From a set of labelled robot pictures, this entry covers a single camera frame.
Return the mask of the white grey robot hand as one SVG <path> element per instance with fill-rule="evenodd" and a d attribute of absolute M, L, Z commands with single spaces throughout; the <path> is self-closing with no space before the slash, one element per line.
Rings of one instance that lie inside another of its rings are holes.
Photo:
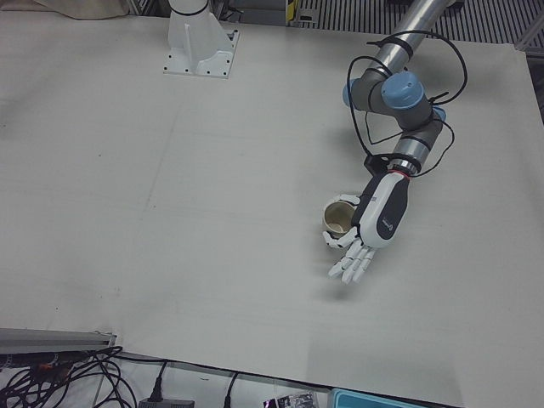
<path fill-rule="evenodd" d="M 341 194 L 330 200 L 322 216 L 325 243 L 344 250 L 329 269 L 345 284 L 357 282 L 376 252 L 394 239 L 408 207 L 410 178 L 387 171 L 371 178 L 360 195 Z"/>

